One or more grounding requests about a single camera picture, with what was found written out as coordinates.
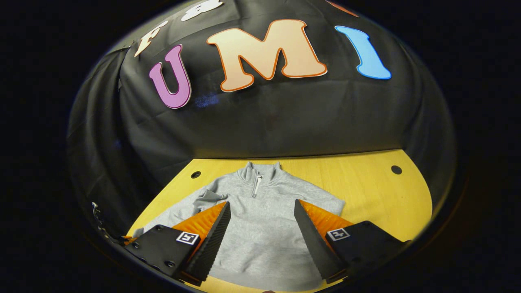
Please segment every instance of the purple letter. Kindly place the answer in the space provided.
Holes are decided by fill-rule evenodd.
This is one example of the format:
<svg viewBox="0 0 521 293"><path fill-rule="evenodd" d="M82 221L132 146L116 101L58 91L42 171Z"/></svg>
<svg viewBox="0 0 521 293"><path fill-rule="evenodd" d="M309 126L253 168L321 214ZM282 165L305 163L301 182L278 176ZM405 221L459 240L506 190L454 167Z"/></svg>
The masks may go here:
<svg viewBox="0 0 521 293"><path fill-rule="evenodd" d="M162 63L159 62L150 70L150 78L154 81L157 93L161 97L161 100L167 107L172 109L178 109L185 106L190 100L190 94L192 93L192 87L190 86L190 80L188 79L187 71L184 68L183 61L181 60L182 45L175 46L165 56L165 60L170 62L172 65L173 74L176 76L179 90L177 93L171 93L166 87L165 79L161 73L163 67Z"/></svg>

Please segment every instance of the blue letter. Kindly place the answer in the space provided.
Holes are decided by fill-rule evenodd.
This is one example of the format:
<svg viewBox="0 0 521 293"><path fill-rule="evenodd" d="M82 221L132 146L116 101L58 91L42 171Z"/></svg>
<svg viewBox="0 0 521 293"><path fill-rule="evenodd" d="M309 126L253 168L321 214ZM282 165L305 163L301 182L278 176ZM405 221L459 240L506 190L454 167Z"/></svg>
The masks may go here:
<svg viewBox="0 0 521 293"><path fill-rule="evenodd" d="M360 58L360 65L356 69L361 75L376 79L391 78L391 72L382 64L375 48L369 42L369 36L365 32L343 26L336 26L335 29L345 34L355 47Z"/></svg>

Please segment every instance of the letter m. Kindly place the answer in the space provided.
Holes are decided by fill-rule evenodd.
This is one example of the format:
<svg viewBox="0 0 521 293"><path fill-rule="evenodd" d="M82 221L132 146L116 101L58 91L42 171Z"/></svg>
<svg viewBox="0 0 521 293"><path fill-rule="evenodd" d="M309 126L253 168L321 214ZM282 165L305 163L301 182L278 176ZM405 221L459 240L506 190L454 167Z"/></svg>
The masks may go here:
<svg viewBox="0 0 521 293"><path fill-rule="evenodd" d="M225 73L221 89L232 92L253 84L253 75L244 72L241 59L264 79L271 80L280 51L286 60L283 75L302 78L326 74L327 67L318 61L304 27L306 23L301 20L281 19L269 25L263 41L237 28L209 37L206 43L217 46Z"/></svg>

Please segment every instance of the wooden table surface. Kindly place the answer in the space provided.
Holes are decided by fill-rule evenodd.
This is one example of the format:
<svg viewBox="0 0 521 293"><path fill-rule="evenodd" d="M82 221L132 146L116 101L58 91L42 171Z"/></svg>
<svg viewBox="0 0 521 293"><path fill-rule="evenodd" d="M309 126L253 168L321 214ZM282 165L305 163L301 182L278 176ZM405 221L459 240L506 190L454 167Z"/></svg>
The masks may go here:
<svg viewBox="0 0 521 293"><path fill-rule="evenodd" d="M403 150L261 160L194 159L148 205L128 235L217 177L243 168L248 161L255 164L280 162L281 168L288 173L344 200L342 217L346 220L354 224L369 220L401 241L415 238L431 218L432 201L427 184ZM401 174L395 174L391 166L400 167ZM196 171L201 175L192 179L191 175ZM324 282L320 288L305 292L322 290L339 282L341 280L332 284ZM192 287L218 293L264 291L211 276L201 287Z"/></svg>

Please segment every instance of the gray sweatshirt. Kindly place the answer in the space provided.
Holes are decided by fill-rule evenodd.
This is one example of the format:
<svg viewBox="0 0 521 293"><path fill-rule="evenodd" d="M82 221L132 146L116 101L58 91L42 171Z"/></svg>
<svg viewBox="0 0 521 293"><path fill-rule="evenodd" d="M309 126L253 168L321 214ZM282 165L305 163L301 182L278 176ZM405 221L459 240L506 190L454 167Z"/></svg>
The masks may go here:
<svg viewBox="0 0 521 293"><path fill-rule="evenodd" d="M209 275L237 285L304 291L320 286L316 268L293 215L301 199L340 215L345 202L275 165L248 162L215 179L157 216L134 236L155 225L168 227L224 201L231 219Z"/></svg>

